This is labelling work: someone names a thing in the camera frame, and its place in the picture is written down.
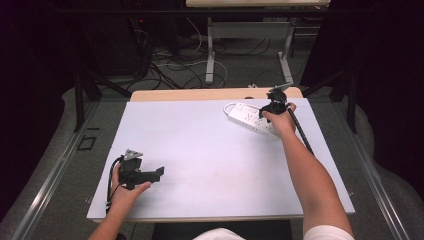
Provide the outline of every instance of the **white sleeve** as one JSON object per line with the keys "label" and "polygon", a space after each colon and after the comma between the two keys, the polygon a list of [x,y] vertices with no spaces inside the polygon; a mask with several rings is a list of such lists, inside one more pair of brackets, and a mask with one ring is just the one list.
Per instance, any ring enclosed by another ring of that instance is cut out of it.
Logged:
{"label": "white sleeve", "polygon": [[321,239],[332,239],[332,240],[354,240],[354,238],[338,227],[321,225],[309,229],[303,240],[321,240]]}
{"label": "white sleeve", "polygon": [[239,235],[225,228],[217,228],[202,233],[193,240],[245,240]]}

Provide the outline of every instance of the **finger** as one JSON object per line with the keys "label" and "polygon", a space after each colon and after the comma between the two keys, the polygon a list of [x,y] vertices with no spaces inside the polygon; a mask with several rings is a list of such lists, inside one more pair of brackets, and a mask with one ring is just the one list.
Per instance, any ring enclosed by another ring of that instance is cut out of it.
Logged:
{"label": "finger", "polygon": [[274,118],[275,114],[272,114],[272,113],[267,112],[267,111],[263,111],[262,116],[264,116],[266,119],[268,119],[272,122],[272,119]]}
{"label": "finger", "polygon": [[296,107],[297,107],[296,104],[289,102],[289,105],[290,105],[291,110],[293,110],[293,112],[294,112],[296,110]]}
{"label": "finger", "polygon": [[138,185],[136,188],[134,188],[132,192],[134,192],[138,196],[142,194],[144,191],[146,191],[148,188],[150,188],[151,185],[152,185],[151,182],[145,182],[143,184]]}
{"label": "finger", "polygon": [[119,169],[121,169],[121,164],[116,164],[112,173],[112,187],[116,187],[119,184]]}

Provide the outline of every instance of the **table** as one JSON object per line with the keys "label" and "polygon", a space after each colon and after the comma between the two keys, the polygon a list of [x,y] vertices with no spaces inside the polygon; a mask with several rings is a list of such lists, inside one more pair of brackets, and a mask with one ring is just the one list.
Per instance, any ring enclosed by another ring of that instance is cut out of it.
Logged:
{"label": "table", "polygon": [[[222,111],[225,105],[235,101],[264,106],[269,103],[265,99],[268,90],[134,93],[127,103],[87,218],[93,221],[104,218],[109,168],[126,148],[144,152],[143,171],[165,166],[161,181],[138,199],[127,221],[302,217],[281,142],[229,121]],[[315,155],[333,177],[346,211],[355,212],[307,99],[301,98],[297,88],[289,88],[286,93],[289,100],[298,105],[297,117]]]}
{"label": "table", "polygon": [[[329,0],[187,0],[188,7],[196,8],[233,8],[233,7],[299,7],[325,6]],[[214,38],[274,38],[285,39],[283,51],[278,53],[281,69],[286,83],[293,84],[287,55],[293,37],[296,18],[288,22],[213,22],[208,17],[208,61],[206,66],[205,82],[213,82],[215,52],[213,51]]]}

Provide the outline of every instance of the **wooden table edge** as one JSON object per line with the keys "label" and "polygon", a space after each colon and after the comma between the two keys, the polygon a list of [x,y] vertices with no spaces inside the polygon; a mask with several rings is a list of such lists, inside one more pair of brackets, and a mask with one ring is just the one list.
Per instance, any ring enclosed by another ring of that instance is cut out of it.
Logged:
{"label": "wooden table edge", "polygon": [[[139,90],[132,94],[130,102],[266,99],[269,90],[270,88]],[[297,87],[290,87],[284,93],[288,98],[303,98]]]}

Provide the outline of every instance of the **white power strip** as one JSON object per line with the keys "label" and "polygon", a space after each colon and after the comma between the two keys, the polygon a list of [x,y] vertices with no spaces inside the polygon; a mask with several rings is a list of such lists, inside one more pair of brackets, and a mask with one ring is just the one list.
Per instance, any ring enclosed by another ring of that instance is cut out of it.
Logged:
{"label": "white power strip", "polygon": [[231,112],[228,113],[228,118],[231,121],[264,136],[278,139],[277,132],[272,127],[271,123],[268,123],[266,118],[259,118],[259,108],[244,103],[235,103],[233,105],[233,109],[231,109]]}

